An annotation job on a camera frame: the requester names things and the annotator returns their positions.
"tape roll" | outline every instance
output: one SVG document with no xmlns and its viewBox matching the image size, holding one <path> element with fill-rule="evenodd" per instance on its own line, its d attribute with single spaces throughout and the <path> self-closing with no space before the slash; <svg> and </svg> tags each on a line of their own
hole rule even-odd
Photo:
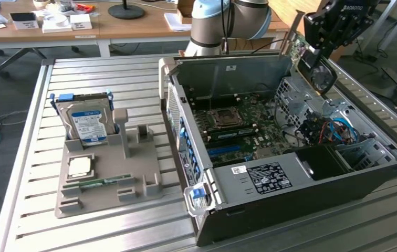
<svg viewBox="0 0 397 252">
<path fill-rule="evenodd" d="M 67 17 L 61 14 L 52 14 L 44 17 L 44 22 L 49 22 L 55 24 L 56 26 L 67 26 L 68 25 L 68 20 Z"/>
<path fill-rule="evenodd" d="M 45 7 L 45 5 L 48 5 L 49 3 L 51 3 L 51 0 L 40 0 L 40 1 L 33 0 L 35 7 Z"/>
</svg>

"blue hard drive label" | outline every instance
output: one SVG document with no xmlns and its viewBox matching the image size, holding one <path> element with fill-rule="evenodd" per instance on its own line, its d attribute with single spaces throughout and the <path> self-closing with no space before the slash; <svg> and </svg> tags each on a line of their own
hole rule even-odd
<svg viewBox="0 0 397 252">
<path fill-rule="evenodd" d="M 106 126 L 100 122 L 102 113 L 99 110 L 75 112 L 71 114 L 79 138 L 84 145 L 100 144 L 107 138 Z"/>
<path fill-rule="evenodd" d="M 247 172 L 259 194 L 291 187 L 278 162 L 247 168 Z"/>
</svg>

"gray carpet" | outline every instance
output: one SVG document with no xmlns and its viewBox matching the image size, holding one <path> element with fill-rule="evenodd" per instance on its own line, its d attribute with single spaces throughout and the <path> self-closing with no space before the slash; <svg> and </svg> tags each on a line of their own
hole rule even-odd
<svg viewBox="0 0 397 252">
<path fill-rule="evenodd" d="M 382 34 L 378 34 L 371 45 L 381 39 Z M 122 55 L 128 54 L 160 54 L 175 53 L 179 49 L 184 49 L 187 42 L 170 43 L 146 43 L 136 47 L 136 44 L 128 44 L 123 47 L 115 47 Z M 40 51 L 48 58 L 79 58 L 79 57 L 99 57 L 96 46 L 80 46 L 80 53 L 71 51 L 69 47 L 45 48 Z M 16 50 L 5 50 L 11 55 Z M 397 40 L 391 43 L 389 49 L 389 58 L 379 58 L 375 63 L 378 66 L 391 67 L 397 71 Z M 354 76 L 363 76 L 374 69 L 350 57 L 343 57 L 339 61 L 341 66 Z M 7 71 L 11 73 L 9 79 L 0 78 L 0 114 L 9 113 L 15 110 L 24 110 L 31 103 L 31 97 L 37 78 L 40 59 L 35 54 L 25 55 L 16 63 L 13 63 Z M 383 82 L 381 73 L 373 74 L 362 79 L 362 83 Z M 0 207 L 5 194 L 8 177 L 12 169 L 15 154 L 20 141 L 23 125 L 4 126 L 1 129 L 3 141 L 0 143 Z"/>
</svg>

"cpu socket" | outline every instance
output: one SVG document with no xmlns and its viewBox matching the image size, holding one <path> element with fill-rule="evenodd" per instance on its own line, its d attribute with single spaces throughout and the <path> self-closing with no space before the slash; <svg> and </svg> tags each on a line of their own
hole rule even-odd
<svg viewBox="0 0 397 252">
<path fill-rule="evenodd" d="M 243 124 L 242 117 L 235 108 L 211 110 L 216 128 L 228 128 Z"/>
</svg>

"aluminum table surface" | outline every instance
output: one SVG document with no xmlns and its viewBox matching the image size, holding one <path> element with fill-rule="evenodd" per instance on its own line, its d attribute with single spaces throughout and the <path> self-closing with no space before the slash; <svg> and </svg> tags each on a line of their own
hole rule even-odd
<svg viewBox="0 0 397 252">
<path fill-rule="evenodd" d="M 60 59 L 41 66 L 0 215 L 0 251 L 397 251 L 397 178 L 365 199 L 196 247 L 159 109 L 158 61 L 171 55 Z M 397 117 L 350 76 L 342 84 L 397 131 Z M 53 215 L 64 128 L 49 94 L 115 94 L 127 128 L 154 130 L 164 196 L 64 219 Z M 331 90 L 330 98 L 339 94 Z"/>
</svg>

